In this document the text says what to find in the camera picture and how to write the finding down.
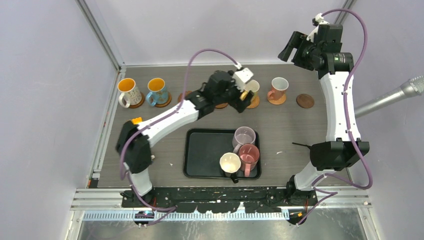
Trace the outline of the woven rattan coaster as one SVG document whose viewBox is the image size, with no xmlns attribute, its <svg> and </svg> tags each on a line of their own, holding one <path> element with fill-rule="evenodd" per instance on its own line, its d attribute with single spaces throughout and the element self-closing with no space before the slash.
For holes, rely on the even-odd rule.
<svg viewBox="0 0 424 240">
<path fill-rule="evenodd" d="M 255 96 L 252 100 L 249 106 L 247 106 L 248 109 L 254 109 L 260 104 L 260 97 Z"/>
<path fill-rule="evenodd" d="M 282 97 L 278 98 L 278 99 L 272 99 L 271 96 L 267 96 L 267 100 L 269 103 L 273 104 L 273 105 L 282 105 L 285 103 L 287 99 L 287 95 L 284 94 Z"/>
</svg>

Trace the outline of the cream mug yellow handle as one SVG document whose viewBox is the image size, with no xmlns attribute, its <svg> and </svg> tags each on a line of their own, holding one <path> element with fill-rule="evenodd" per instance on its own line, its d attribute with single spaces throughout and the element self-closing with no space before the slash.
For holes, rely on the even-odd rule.
<svg viewBox="0 0 424 240">
<path fill-rule="evenodd" d="M 245 86 L 244 86 L 244 90 L 245 91 L 251 91 L 253 93 L 253 97 L 250 100 L 250 102 L 252 103 L 257 97 L 258 97 L 258 91 L 260 89 L 260 84 L 258 81 L 252 79 L 250 80 Z"/>
</svg>

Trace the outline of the lilac mug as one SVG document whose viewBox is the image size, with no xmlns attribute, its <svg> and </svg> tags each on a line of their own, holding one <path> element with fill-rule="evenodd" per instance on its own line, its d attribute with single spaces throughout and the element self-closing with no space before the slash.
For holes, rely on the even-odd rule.
<svg viewBox="0 0 424 240">
<path fill-rule="evenodd" d="M 233 153 L 237 154 L 241 146 L 254 144 L 256 141 L 256 132 L 247 126 L 241 126 L 234 132 L 232 139 Z"/>
</svg>

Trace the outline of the white mug pink handle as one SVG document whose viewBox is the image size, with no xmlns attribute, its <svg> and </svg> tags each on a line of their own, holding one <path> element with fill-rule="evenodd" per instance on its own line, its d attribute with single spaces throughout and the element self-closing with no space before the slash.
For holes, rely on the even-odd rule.
<svg viewBox="0 0 424 240">
<path fill-rule="evenodd" d="M 275 77 L 271 81 L 271 90 L 267 93 L 269 101 L 280 101 L 286 96 L 286 90 L 289 88 L 289 82 L 283 77 Z"/>
</svg>

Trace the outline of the dark brown wooden coaster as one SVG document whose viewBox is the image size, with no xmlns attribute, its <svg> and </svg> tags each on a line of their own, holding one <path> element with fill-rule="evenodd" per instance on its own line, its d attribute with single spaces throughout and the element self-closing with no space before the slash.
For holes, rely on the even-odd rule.
<svg viewBox="0 0 424 240">
<path fill-rule="evenodd" d="M 315 105 L 315 100 L 312 96 L 310 96 L 309 94 L 299 94 L 296 97 L 296 103 L 304 109 L 310 109 Z"/>
</svg>

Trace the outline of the blue mug orange inside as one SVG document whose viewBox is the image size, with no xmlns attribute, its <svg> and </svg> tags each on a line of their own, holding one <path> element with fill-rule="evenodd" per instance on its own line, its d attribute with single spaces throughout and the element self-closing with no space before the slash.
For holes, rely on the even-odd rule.
<svg viewBox="0 0 424 240">
<path fill-rule="evenodd" d="M 165 81 L 158 77 L 151 79 L 147 84 L 147 88 L 149 93 L 146 96 L 146 100 L 152 107 L 154 107 L 161 95 L 169 92 Z"/>
</svg>

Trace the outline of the white mug orange inside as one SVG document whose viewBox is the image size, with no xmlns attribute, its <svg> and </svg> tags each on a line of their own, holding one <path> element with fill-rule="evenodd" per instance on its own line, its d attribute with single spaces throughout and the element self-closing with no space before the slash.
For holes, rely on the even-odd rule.
<svg viewBox="0 0 424 240">
<path fill-rule="evenodd" d="M 129 108 L 130 105 L 136 105 L 141 101 L 141 91 L 132 78 L 122 79 L 117 89 L 120 92 L 118 102 L 123 108 Z"/>
</svg>

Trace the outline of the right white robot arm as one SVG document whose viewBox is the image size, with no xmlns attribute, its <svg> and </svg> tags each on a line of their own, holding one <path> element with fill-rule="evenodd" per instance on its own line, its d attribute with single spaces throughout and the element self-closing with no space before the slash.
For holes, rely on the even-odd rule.
<svg viewBox="0 0 424 240">
<path fill-rule="evenodd" d="M 349 111 L 353 105 L 351 53 L 342 52 L 343 26 L 320 21 L 309 34 L 294 31 L 285 48 L 278 54 L 284 62 L 295 51 L 295 66 L 316 71 L 324 94 L 327 115 L 325 141 L 309 146 L 309 163 L 293 175 L 286 184 L 285 199 L 291 205 L 299 205 L 311 199 L 314 187 L 324 177 L 351 167 L 366 155 L 370 144 L 361 140 L 356 118 Z"/>
</svg>

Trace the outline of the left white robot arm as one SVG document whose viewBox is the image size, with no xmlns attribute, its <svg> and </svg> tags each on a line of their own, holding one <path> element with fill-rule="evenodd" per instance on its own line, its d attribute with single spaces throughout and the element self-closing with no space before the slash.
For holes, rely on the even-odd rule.
<svg viewBox="0 0 424 240">
<path fill-rule="evenodd" d="M 120 170 L 128 176 L 134 200 L 141 207 L 153 202 L 153 185 L 149 166 L 153 163 L 151 148 L 178 128 L 212 113 L 220 104 L 229 104 L 239 113 L 250 105 L 253 92 L 246 89 L 253 79 L 247 67 L 236 71 L 215 71 L 202 87 L 189 93 L 176 106 L 149 120 L 124 123 L 115 149 L 120 156 Z"/>
</svg>

